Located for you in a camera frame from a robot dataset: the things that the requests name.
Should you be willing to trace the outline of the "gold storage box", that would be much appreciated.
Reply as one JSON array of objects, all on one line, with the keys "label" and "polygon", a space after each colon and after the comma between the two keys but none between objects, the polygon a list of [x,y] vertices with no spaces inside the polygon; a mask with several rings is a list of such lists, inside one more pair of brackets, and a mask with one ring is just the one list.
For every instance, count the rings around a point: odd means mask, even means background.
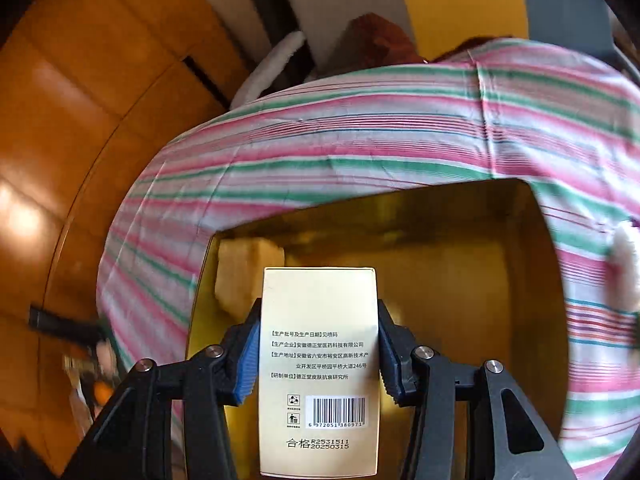
[{"label": "gold storage box", "polygon": [[[189,342],[194,354],[238,322],[218,306],[222,240],[265,238],[286,266],[376,274],[395,324],[452,362],[500,361],[558,442],[568,341],[558,259],[532,189],[520,180],[415,188],[287,212],[218,232],[206,250]],[[402,479],[414,408],[381,396],[378,476]],[[465,477],[468,404],[456,404],[454,466]]]}]

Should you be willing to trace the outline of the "gold printed carton box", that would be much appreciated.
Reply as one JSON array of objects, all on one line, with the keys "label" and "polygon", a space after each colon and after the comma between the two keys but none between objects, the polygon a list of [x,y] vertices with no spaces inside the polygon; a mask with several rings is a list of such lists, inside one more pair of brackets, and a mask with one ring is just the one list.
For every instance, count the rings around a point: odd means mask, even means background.
[{"label": "gold printed carton box", "polygon": [[265,270],[258,422],[264,476],[343,479],[378,472],[373,269]]}]

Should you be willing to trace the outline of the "brown plush pillow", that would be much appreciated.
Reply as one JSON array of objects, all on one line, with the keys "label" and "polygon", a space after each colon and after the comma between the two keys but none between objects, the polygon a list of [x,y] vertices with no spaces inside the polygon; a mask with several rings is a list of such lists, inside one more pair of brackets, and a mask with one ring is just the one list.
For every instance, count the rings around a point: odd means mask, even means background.
[{"label": "brown plush pillow", "polygon": [[367,13],[349,22],[318,72],[321,76],[333,76],[424,62],[425,58],[400,26],[378,14]]}]

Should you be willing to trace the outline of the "white metal bed rail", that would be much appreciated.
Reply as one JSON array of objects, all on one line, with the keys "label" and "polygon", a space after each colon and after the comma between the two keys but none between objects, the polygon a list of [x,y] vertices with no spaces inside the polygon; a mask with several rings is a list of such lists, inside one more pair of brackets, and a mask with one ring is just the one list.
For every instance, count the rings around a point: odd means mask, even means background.
[{"label": "white metal bed rail", "polygon": [[238,107],[257,100],[283,73],[288,62],[306,42],[301,30],[290,32],[279,41],[250,73],[231,101],[230,108]]}]

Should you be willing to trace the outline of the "yellow sponge block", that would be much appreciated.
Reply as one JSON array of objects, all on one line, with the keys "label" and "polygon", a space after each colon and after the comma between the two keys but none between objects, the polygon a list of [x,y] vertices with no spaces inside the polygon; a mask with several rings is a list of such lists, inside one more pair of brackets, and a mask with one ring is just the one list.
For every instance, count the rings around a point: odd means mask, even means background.
[{"label": "yellow sponge block", "polygon": [[222,240],[215,281],[218,306],[235,321],[244,321],[262,296],[265,268],[284,264],[284,250],[265,238]]}]

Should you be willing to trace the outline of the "wooden wardrobe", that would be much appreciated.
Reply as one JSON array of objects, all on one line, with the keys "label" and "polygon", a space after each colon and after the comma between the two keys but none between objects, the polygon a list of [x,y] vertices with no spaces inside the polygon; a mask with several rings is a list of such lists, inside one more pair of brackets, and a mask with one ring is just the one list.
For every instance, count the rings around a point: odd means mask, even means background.
[{"label": "wooden wardrobe", "polygon": [[96,319],[128,188],[246,75],[206,0],[1,0],[1,430],[54,471],[79,441],[62,367],[76,347],[28,311]]}]

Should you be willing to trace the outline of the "striped bed sheet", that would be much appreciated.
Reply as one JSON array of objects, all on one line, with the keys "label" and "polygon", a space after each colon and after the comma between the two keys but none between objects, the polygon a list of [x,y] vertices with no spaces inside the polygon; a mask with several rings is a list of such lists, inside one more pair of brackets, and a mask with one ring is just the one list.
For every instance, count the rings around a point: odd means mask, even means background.
[{"label": "striped bed sheet", "polygon": [[96,302],[126,366],[184,356],[215,232],[295,208],[449,182],[520,178],[560,260],[570,386],[561,448],[601,479],[639,423],[636,317],[606,296],[608,244],[639,214],[639,91],[551,44],[498,39],[431,64],[319,79],[166,144],[106,237]]}]

